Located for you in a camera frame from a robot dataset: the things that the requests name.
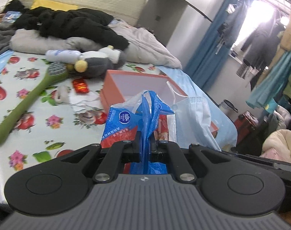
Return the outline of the white paper towel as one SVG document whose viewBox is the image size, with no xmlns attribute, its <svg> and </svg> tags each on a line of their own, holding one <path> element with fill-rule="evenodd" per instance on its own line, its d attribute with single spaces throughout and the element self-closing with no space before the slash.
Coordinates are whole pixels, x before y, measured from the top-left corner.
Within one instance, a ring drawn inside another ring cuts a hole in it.
<svg viewBox="0 0 291 230">
<path fill-rule="evenodd" d="M 74 112 L 91 109 L 103 109 L 98 92 L 89 91 L 86 94 L 78 94 L 75 90 L 69 92 L 69 103 Z"/>
</svg>

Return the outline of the light blue face mask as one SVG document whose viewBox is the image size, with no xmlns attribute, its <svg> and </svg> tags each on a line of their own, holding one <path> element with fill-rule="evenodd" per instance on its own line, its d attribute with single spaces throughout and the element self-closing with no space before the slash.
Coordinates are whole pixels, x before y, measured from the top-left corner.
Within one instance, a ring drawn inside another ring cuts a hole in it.
<svg viewBox="0 0 291 230">
<path fill-rule="evenodd" d="M 175 114 L 176 142 L 187 149 L 199 144 L 220 151 L 211 133 L 211 112 L 207 99 L 202 96 L 189 97 L 177 93 L 170 82 L 166 83 L 171 96 L 171 109 Z"/>
</svg>

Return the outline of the grey penguin plush toy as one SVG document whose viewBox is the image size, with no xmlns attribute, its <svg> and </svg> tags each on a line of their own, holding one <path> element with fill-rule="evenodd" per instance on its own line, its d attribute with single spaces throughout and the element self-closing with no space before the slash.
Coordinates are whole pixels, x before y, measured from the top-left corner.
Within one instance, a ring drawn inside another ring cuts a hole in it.
<svg viewBox="0 0 291 230">
<path fill-rule="evenodd" d="M 87 78 L 105 76 L 107 70 L 117 70 L 126 63 L 126 53 L 109 45 L 98 51 L 87 51 L 80 55 L 74 70 Z"/>
</svg>

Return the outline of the hanging striped garment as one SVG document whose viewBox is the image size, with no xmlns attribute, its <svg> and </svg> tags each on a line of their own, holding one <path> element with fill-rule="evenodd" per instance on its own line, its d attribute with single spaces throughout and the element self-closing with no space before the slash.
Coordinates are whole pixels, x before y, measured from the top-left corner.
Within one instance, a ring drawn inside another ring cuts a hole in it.
<svg viewBox="0 0 291 230">
<path fill-rule="evenodd" d="M 237 69 L 236 74 L 237 74 L 238 77 L 240 77 L 240 78 L 245 80 L 249 76 L 249 74 L 251 73 L 252 69 L 253 68 L 249 63 L 242 62 L 242 64 Z"/>
</svg>

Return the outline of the white lotion bottle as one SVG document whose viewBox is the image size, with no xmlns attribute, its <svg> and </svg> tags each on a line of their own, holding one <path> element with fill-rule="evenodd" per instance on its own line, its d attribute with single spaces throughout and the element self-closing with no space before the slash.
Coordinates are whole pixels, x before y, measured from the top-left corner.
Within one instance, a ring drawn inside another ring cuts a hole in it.
<svg viewBox="0 0 291 230">
<path fill-rule="evenodd" d="M 75 63 L 81 54 L 78 50 L 48 50 L 45 57 L 49 62 Z"/>
</svg>

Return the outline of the black clothing pile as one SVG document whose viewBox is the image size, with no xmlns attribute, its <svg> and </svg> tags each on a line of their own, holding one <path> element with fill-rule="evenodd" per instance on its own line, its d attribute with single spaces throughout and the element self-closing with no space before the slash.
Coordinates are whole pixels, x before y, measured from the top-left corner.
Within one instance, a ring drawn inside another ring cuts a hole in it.
<svg viewBox="0 0 291 230">
<path fill-rule="evenodd" d="M 103 47 L 111 45 L 123 51 L 129 42 L 108 27 L 113 19 L 112 15 L 101 10 L 80 8 L 62 11 L 40 6 L 24 9 L 13 26 L 15 29 L 37 30 L 42 37 L 83 37 Z"/>
</svg>

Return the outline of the yellow pillow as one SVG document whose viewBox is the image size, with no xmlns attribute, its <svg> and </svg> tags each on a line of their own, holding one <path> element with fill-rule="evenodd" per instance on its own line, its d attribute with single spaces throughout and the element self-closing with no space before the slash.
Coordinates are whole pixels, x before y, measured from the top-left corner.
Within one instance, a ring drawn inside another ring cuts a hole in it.
<svg viewBox="0 0 291 230">
<path fill-rule="evenodd" d="M 78 6 L 76 5 L 70 5 L 50 0 L 34 0 L 30 8 L 35 9 L 38 7 L 50 8 L 52 10 L 61 10 L 64 12 L 78 9 Z"/>
</svg>

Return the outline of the grey duvet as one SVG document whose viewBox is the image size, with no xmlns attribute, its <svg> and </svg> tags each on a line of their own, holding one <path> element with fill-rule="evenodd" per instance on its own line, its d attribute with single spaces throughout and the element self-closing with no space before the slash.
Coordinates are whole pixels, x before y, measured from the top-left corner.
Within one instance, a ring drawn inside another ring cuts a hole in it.
<svg viewBox="0 0 291 230">
<path fill-rule="evenodd" d="M 124 50 L 128 62 L 182 69 L 181 62 L 145 28 L 135 28 L 122 19 L 114 19 L 108 27 L 128 40 Z"/>
</svg>

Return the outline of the dark grey blanket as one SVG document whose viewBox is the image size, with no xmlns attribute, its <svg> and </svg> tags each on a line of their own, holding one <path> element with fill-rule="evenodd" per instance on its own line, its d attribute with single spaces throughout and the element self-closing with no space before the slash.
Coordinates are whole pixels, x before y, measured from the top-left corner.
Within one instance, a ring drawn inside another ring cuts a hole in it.
<svg viewBox="0 0 291 230">
<path fill-rule="evenodd" d="M 9 42 L 15 34 L 16 29 L 10 22 L 0 23 L 0 55 L 9 50 Z"/>
</svg>

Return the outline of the red foil snack packet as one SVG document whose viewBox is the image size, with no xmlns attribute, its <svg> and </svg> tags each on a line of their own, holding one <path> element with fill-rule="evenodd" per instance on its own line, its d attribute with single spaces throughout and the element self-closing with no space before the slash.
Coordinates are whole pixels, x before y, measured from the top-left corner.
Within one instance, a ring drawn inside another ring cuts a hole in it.
<svg viewBox="0 0 291 230">
<path fill-rule="evenodd" d="M 77 94 L 89 93 L 87 82 L 82 78 L 77 78 L 72 81 L 73 88 Z"/>
</svg>

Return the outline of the white mesh waste bin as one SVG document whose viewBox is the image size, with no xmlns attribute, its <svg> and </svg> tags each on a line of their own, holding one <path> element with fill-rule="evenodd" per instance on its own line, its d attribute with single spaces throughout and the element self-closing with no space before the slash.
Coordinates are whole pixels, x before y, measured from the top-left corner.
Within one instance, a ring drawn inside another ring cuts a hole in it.
<svg viewBox="0 0 291 230">
<path fill-rule="evenodd" d="M 218 108 L 228 117 L 231 116 L 233 113 L 238 113 L 238 109 L 229 100 L 223 100 L 218 105 Z"/>
</svg>

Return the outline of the floral fruit-print plastic mat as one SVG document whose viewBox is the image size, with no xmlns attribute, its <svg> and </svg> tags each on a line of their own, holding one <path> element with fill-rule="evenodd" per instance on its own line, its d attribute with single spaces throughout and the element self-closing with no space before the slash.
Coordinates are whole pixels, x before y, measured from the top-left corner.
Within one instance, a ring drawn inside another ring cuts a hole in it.
<svg viewBox="0 0 291 230">
<path fill-rule="evenodd" d="M 47 66 L 41 55 L 0 56 L 0 123 L 40 83 Z M 0 205 L 6 204 L 4 185 L 16 172 L 101 141 L 105 115 L 100 101 L 81 114 L 56 102 L 58 88 L 72 90 L 72 80 L 43 90 L 0 146 Z"/>
</svg>

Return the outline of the blue curtain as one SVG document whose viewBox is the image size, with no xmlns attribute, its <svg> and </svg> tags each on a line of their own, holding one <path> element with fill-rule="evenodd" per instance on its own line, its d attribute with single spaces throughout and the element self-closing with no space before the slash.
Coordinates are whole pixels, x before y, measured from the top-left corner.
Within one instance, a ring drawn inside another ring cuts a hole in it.
<svg viewBox="0 0 291 230">
<path fill-rule="evenodd" d="M 236 4 L 237 0 L 224 0 L 213 22 L 205 33 L 195 53 L 184 68 L 184 72 L 190 76 L 203 91 L 208 91 L 214 84 L 218 74 L 225 64 L 230 49 L 226 46 L 217 51 L 220 38 L 218 27 L 227 17 L 229 4 Z"/>
</svg>

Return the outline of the green long-handled massage brush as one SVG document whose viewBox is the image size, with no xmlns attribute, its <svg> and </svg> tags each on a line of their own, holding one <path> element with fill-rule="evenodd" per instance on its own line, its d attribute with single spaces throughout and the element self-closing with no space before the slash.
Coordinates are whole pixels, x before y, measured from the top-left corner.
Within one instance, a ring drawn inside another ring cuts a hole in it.
<svg viewBox="0 0 291 230">
<path fill-rule="evenodd" d="M 67 79 L 69 72 L 62 62 L 52 62 L 41 82 L 0 123 L 0 145 L 2 145 L 22 115 L 33 105 L 47 87 Z"/>
</svg>

